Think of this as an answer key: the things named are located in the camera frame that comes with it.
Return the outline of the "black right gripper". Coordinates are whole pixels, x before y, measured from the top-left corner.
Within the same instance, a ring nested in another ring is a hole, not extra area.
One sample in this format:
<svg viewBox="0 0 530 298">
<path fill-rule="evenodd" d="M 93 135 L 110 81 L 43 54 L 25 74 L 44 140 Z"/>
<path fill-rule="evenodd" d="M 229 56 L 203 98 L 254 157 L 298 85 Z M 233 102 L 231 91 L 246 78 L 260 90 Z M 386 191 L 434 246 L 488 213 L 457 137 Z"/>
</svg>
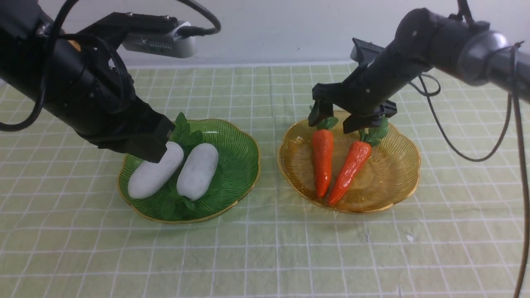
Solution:
<svg viewBox="0 0 530 298">
<path fill-rule="evenodd" d="M 396 103 L 388 99 L 430 69 L 419 58 L 384 50 L 371 63 L 359 65 L 342 82 L 316 84 L 308 125 L 315 127 L 333 117 L 335 104 L 350 113 L 343 121 L 344 134 L 379 127 L 384 116 L 391 118 L 398 111 Z"/>
</svg>

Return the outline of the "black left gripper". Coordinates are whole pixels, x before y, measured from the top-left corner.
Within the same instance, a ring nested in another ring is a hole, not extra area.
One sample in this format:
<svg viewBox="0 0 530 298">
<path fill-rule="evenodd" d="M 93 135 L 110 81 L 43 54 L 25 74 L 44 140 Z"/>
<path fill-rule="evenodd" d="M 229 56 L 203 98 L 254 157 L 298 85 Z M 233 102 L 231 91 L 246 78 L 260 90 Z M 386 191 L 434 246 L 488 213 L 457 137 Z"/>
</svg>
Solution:
<svg viewBox="0 0 530 298">
<path fill-rule="evenodd" d="M 127 70 L 100 51 L 57 46 L 51 59 L 50 112 L 99 149 L 158 163 L 175 125 L 138 98 Z"/>
</svg>

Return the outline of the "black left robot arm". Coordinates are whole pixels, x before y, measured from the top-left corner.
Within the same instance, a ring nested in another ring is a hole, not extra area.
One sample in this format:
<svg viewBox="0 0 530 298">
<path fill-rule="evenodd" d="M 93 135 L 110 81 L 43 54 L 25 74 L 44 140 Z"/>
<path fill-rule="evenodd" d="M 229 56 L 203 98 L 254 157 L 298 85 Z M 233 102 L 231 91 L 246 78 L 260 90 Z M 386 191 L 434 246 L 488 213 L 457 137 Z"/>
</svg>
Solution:
<svg viewBox="0 0 530 298">
<path fill-rule="evenodd" d="M 100 149 L 158 163 L 175 125 L 137 96 L 117 49 L 129 34 L 161 34 L 176 18 L 113 12 L 67 34 L 62 25 L 74 4 L 67 0 L 52 19 L 36 0 L 2 0 L 1 79 L 34 108 L 1 130 L 24 130 L 46 110 Z"/>
</svg>

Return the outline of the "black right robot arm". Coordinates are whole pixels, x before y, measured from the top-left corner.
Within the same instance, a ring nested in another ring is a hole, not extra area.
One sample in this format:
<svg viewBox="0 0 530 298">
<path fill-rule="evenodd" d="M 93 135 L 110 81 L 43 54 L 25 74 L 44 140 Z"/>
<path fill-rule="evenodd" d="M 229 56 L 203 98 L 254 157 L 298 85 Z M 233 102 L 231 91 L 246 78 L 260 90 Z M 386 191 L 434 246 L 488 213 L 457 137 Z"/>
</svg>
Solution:
<svg viewBox="0 0 530 298">
<path fill-rule="evenodd" d="M 403 17 L 386 47 L 352 41 L 350 56 L 359 65 L 342 82 L 313 87 L 311 127 L 333 117 L 334 106 L 350 113 L 343 121 L 345 134 L 378 127 L 382 117 L 397 113 L 390 98 L 432 68 L 471 86 L 493 83 L 508 92 L 513 87 L 511 44 L 503 34 L 490 30 L 488 22 L 466 23 L 416 8 Z"/>
</svg>

